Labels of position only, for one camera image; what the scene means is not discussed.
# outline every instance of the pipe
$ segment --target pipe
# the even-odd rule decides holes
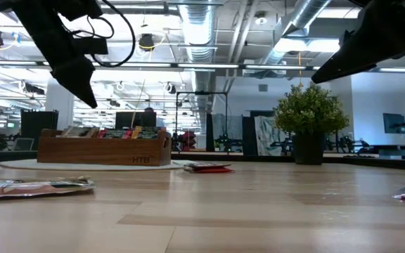
[[[330,3],[331,0],[299,0],[295,5],[295,10],[283,18],[280,18],[275,28],[277,43],[287,34],[302,30],[310,26],[321,11]],[[270,50],[265,58],[262,59],[262,65],[278,64],[286,52]]]
[[[182,5],[178,6],[182,17],[184,41],[188,45],[210,46],[214,42],[214,6]],[[213,48],[188,48],[187,56],[191,63],[211,63],[214,60]],[[194,72],[192,74],[194,91],[212,91],[211,72]],[[196,98],[197,111],[200,116],[201,128],[205,128],[207,103],[201,96]]]
[[[232,60],[233,52],[236,48],[238,35],[240,34],[240,28],[242,27],[243,18],[245,17],[246,6],[248,4],[248,0],[243,0],[240,10],[238,11],[238,20],[236,24],[236,28],[233,32],[231,47],[229,48],[228,60],[227,63],[230,63]]]
[[[115,7],[125,15],[175,15],[179,17],[179,10],[177,7],[169,7],[167,2],[163,2],[163,5],[150,5],[150,4],[139,4],[139,5],[125,5],[122,6],[116,4]],[[101,9],[105,14],[116,14],[109,6],[101,5]]]
[[[259,0],[253,0],[250,8],[250,14],[249,17],[247,18],[245,29],[242,32],[242,36],[240,38],[240,42],[237,48],[236,52],[236,57],[233,59],[234,63],[238,63],[238,60],[240,59],[240,55],[243,50],[243,46],[245,45],[246,37],[248,36],[248,32],[250,30],[250,26],[252,23],[252,20],[254,19],[254,15],[256,13],[257,5],[259,4]]]
[[[299,0],[296,2],[295,10],[292,12],[290,26],[283,35],[304,29],[312,24],[330,1],[331,0]]]

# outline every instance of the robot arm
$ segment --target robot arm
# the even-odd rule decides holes
[[[364,8],[359,28],[346,31],[340,50],[312,77],[315,83],[367,71],[376,63],[405,56],[405,0],[350,0]]]
[[[69,21],[73,21],[87,15],[89,18],[104,20],[112,27],[101,17],[103,12],[97,0],[0,0],[0,11],[15,12],[51,66],[52,76],[92,108],[98,106],[90,85],[95,67],[84,55],[91,55],[104,67],[118,67],[132,57],[135,49],[134,29],[129,21],[109,1],[103,2],[128,24],[133,40],[131,53],[114,65],[102,63],[95,57],[95,54],[108,54],[106,39],[109,37],[90,33],[90,37],[74,38],[75,32],[69,31],[58,16],[60,13]]]

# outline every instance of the person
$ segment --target person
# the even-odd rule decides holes
[[[148,107],[145,108],[145,112],[154,112],[154,109]],[[155,126],[156,127],[165,127],[165,123],[162,118],[156,117],[155,118]]]

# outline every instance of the green leaves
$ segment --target green leaves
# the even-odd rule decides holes
[[[286,132],[329,134],[349,125],[338,98],[313,83],[305,91],[292,85],[274,110],[276,126]]]

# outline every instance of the potted plant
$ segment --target potted plant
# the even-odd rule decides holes
[[[349,125],[342,103],[330,91],[311,83],[306,90],[292,86],[275,108],[276,126],[292,137],[297,164],[323,163],[325,135]]]

